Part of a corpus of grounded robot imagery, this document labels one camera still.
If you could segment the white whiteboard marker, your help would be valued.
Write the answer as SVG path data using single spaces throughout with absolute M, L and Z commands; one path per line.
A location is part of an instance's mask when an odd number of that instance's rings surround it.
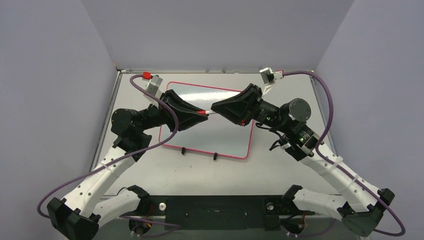
M 209 116 L 209 115 L 217 114 L 217 112 L 215 112 L 215 111 L 213 111 L 213 110 L 205 110 L 205 111 L 206 111 L 206 113 L 207 113 L 207 115 L 205 115 L 205 116 Z

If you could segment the pink-framed whiteboard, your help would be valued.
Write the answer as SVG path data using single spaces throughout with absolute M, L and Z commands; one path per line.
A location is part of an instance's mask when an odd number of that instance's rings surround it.
M 174 90 L 184 101 L 209 111 L 213 103 L 233 97 L 239 90 L 171 81 L 167 90 Z M 238 126 L 219 114 L 187 130 L 179 131 L 164 145 L 174 149 L 246 159 L 249 155 L 254 123 Z

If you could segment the red marker cap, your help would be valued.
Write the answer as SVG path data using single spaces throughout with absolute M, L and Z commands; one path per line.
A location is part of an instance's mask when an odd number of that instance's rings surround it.
M 201 114 L 201 115 L 207 115 L 206 111 L 204 111 L 204 110 L 197 111 L 196 113 Z

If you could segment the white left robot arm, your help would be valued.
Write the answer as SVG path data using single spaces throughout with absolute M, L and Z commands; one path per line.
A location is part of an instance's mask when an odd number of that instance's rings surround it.
M 168 126 L 175 135 L 208 119 L 208 112 L 181 99 L 173 90 L 159 95 L 146 92 L 150 105 L 143 110 L 119 108 L 111 116 L 117 136 L 93 171 L 77 178 L 77 186 L 62 198 L 52 198 L 47 211 L 52 226 L 69 240 L 91 240 L 106 223 L 128 212 L 143 215 L 149 194 L 139 186 L 103 200 L 106 191 L 146 151 L 152 136 L 146 130 Z

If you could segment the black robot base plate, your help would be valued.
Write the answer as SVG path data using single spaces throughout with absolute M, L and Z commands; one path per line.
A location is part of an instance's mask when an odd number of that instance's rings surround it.
M 282 195 L 151 195 L 124 216 L 164 220 L 166 230 L 179 225 L 182 230 L 276 231 L 284 219 L 300 213 Z

